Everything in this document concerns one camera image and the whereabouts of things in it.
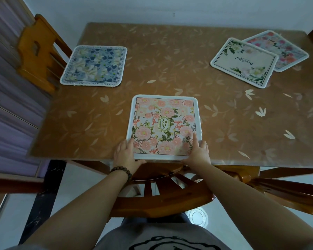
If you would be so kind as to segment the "person's left hand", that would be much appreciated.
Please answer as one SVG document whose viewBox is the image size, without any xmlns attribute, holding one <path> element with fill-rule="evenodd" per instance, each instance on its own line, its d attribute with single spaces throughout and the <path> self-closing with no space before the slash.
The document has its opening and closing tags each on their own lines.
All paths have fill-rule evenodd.
<svg viewBox="0 0 313 250">
<path fill-rule="evenodd" d="M 135 159 L 133 152 L 134 138 L 123 140 L 116 148 L 113 159 L 113 168 L 124 170 L 133 176 L 138 168 L 134 167 Z"/>
</svg>

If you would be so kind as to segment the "person's right hand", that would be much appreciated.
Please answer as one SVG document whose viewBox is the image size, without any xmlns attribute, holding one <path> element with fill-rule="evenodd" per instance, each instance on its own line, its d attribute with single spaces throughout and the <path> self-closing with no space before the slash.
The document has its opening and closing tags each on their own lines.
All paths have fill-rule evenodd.
<svg viewBox="0 0 313 250">
<path fill-rule="evenodd" d="M 194 166 L 188 166 L 194 173 L 200 173 L 207 166 L 211 166 L 209 149 L 206 141 L 199 141 L 196 133 L 192 137 L 192 150 L 189 155 L 194 160 Z"/>
</svg>

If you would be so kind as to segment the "person's right forearm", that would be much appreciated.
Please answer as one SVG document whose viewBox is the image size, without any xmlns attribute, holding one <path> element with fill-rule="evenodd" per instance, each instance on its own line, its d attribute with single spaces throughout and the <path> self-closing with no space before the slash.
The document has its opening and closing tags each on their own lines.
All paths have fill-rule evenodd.
<svg viewBox="0 0 313 250">
<path fill-rule="evenodd" d="M 313 250 L 313 227 L 293 212 L 211 164 L 191 168 L 254 250 Z"/>
</svg>

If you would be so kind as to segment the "person's left forearm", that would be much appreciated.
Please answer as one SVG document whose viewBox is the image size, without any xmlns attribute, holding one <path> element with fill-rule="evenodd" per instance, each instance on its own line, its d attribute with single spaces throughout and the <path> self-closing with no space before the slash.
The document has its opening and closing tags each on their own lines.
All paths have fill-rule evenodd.
<svg viewBox="0 0 313 250">
<path fill-rule="evenodd" d="M 34 250 L 91 250 L 95 247 L 130 175 L 115 170 L 42 224 L 22 244 Z"/>
</svg>

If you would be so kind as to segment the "wooden chair with curved back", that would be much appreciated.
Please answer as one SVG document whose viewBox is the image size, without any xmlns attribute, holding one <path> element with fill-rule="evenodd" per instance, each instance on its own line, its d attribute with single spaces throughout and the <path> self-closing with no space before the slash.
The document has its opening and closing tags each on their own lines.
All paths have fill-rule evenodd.
<svg viewBox="0 0 313 250">
<path fill-rule="evenodd" d="M 122 190 L 134 189 L 142 197 L 119 194 L 110 212 L 113 217 L 160 218 L 182 213 L 213 201 L 214 194 L 205 182 L 195 182 L 185 176 L 191 168 L 179 163 L 153 163 L 142 166 Z"/>
</svg>

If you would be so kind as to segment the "grey shirt with black print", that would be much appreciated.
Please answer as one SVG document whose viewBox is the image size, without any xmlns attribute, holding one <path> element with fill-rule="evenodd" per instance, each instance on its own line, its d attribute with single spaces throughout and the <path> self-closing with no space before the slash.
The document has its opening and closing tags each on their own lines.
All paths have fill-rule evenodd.
<svg viewBox="0 0 313 250">
<path fill-rule="evenodd" d="M 189 223 L 129 223 L 104 235 L 91 250 L 231 250 L 203 227 Z"/>
</svg>

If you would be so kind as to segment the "brown leaf-patterned table cover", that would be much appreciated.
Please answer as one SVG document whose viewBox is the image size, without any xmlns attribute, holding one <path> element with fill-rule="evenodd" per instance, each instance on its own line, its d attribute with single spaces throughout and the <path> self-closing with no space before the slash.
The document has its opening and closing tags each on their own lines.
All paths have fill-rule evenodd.
<svg viewBox="0 0 313 250">
<path fill-rule="evenodd" d="M 135 95 L 190 96 L 198 100 L 213 164 L 313 168 L 313 43 L 305 32 L 275 30 L 309 58 L 273 72 L 264 89 L 210 66 L 228 38 L 264 30 L 88 23 L 80 45 L 128 49 L 122 82 L 61 86 L 29 154 L 111 159 L 126 137 Z"/>
</svg>

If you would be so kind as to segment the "blue floral placemat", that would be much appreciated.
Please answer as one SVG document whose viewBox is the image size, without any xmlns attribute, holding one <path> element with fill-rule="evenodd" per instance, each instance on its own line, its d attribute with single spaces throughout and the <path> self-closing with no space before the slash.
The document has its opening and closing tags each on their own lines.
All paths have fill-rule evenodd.
<svg viewBox="0 0 313 250">
<path fill-rule="evenodd" d="M 127 48 L 122 46 L 76 46 L 60 84 L 117 87 L 122 81 L 126 54 Z"/>
</svg>

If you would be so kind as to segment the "white placemat with green leaves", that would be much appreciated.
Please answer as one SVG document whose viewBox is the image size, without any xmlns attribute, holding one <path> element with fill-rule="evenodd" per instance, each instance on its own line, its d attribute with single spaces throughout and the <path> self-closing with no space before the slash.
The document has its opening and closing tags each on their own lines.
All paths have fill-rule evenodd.
<svg viewBox="0 0 313 250">
<path fill-rule="evenodd" d="M 210 66 L 256 88 L 266 88 L 279 56 L 258 46 L 230 37 L 211 60 Z"/>
</svg>

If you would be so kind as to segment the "red and pink floral placemat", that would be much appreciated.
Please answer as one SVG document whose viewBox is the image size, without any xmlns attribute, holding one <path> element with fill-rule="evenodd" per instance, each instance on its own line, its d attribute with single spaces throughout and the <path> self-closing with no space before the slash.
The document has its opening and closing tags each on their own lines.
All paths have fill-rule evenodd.
<svg viewBox="0 0 313 250">
<path fill-rule="evenodd" d="M 309 58 L 307 52 L 272 30 L 263 31 L 243 41 L 277 54 L 279 59 L 274 68 L 276 72 L 283 72 Z"/>
</svg>

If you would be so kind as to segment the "wooden chair with slotted back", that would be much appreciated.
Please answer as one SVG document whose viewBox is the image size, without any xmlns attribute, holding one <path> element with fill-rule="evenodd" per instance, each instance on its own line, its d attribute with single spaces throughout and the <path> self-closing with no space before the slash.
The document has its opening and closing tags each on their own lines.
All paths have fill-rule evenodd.
<svg viewBox="0 0 313 250">
<path fill-rule="evenodd" d="M 53 95 L 59 88 L 67 62 L 59 55 L 54 44 L 69 58 L 72 50 L 41 15 L 23 29 L 17 51 L 21 64 L 17 72 L 39 89 Z"/>
</svg>

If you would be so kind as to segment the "purple cabinet with wooden frame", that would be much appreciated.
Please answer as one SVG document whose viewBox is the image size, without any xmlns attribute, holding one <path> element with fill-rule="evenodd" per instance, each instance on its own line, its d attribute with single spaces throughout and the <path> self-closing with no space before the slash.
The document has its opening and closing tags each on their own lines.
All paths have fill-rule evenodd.
<svg viewBox="0 0 313 250">
<path fill-rule="evenodd" d="M 23 78 L 17 45 L 34 18 L 22 0 L 0 0 L 0 193 L 40 193 L 49 160 L 29 157 L 50 97 Z"/>
</svg>

